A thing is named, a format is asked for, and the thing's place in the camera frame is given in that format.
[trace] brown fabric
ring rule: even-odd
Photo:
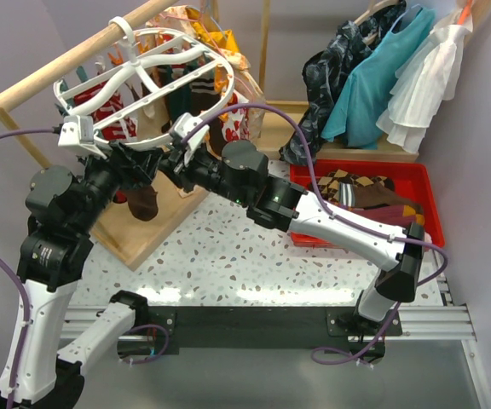
[[[375,183],[381,186],[387,187],[389,190],[395,190],[395,183],[386,176],[361,176],[349,173],[345,170],[335,170],[328,173],[326,176],[320,178],[317,182],[317,186],[320,189],[321,197],[330,202],[338,202],[338,187],[340,183],[347,183],[352,186],[371,186]]]
[[[123,190],[122,192],[126,195],[128,208],[136,219],[148,222],[158,215],[158,193],[152,186],[145,186],[137,190]]]
[[[424,226],[425,223],[424,216],[417,214],[416,210],[406,204],[394,204],[368,210],[356,208],[348,210],[375,222],[401,226],[402,228],[408,228],[412,222],[416,222],[420,226]]]
[[[412,207],[416,213],[423,215],[422,206],[414,203],[411,199],[403,198],[397,193],[382,186],[380,183],[374,183],[370,186],[353,186],[354,189],[354,207],[362,209],[372,209],[380,206],[390,205],[408,205]]]

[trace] orange hanger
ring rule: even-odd
[[[467,4],[464,7],[464,10],[461,12],[461,15],[458,18],[458,24],[462,26],[467,20],[467,17],[471,15],[471,6],[473,5],[473,0],[467,0]]]

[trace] terrazzo table surface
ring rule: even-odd
[[[289,174],[281,162],[270,170]],[[428,252],[420,278],[435,270]],[[150,305],[355,305],[376,273],[349,251],[295,247],[287,234],[253,224],[244,209],[210,194],[136,271],[95,243],[71,305],[103,306],[119,290]],[[441,306],[436,280],[419,287],[411,305]]]

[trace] folded clothes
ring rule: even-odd
[[[403,198],[397,193],[389,190],[387,187],[375,183],[371,186],[357,187],[351,189],[352,207],[361,207],[362,209],[372,209],[390,205],[409,205],[416,213],[423,215],[424,210],[420,204],[413,202],[411,199]]]
[[[321,192],[321,197],[333,203],[338,201],[340,183],[346,183],[352,186],[371,186],[378,183],[384,187],[387,187],[389,190],[395,190],[395,184],[389,177],[360,176],[338,169],[328,173],[326,176],[323,176],[317,182],[317,186]]]
[[[425,224],[422,206],[395,193],[395,183],[389,177],[335,170],[317,185],[325,200],[375,222],[403,228],[412,222]]]

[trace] wooden frame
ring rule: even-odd
[[[133,28],[136,28],[175,2],[176,0],[149,0],[128,13],[124,18]],[[211,5],[212,10],[217,14],[214,17],[218,20],[217,1],[211,0]],[[491,0],[476,0],[472,7],[474,24],[480,26],[490,10]],[[259,72],[261,88],[264,87],[266,78],[269,14],[270,0],[264,0]],[[19,129],[20,126],[10,115],[13,109],[115,43],[122,36],[121,29],[111,24],[1,92],[0,122],[9,130]],[[283,109],[297,121],[302,117],[308,106],[304,101],[269,101],[269,103]],[[278,158],[280,156],[278,154],[279,148],[287,142],[291,134],[292,128],[289,124],[273,113],[267,113],[263,122],[263,137],[256,141],[257,148],[270,158]],[[17,136],[16,140],[40,166],[46,168],[51,165],[49,160],[27,135]],[[417,156],[416,154],[406,153],[383,139],[378,144],[378,150],[374,151],[344,149],[343,146],[336,143],[327,143],[318,153],[317,158],[413,162]],[[153,185],[159,192],[164,192],[164,194],[159,195],[159,214],[155,219],[150,222],[140,222],[132,217],[126,205],[110,204],[93,228],[92,233],[94,236],[131,269],[139,267],[207,195],[206,191],[199,189],[199,191],[183,199],[173,187],[173,184],[162,174],[156,177]]]

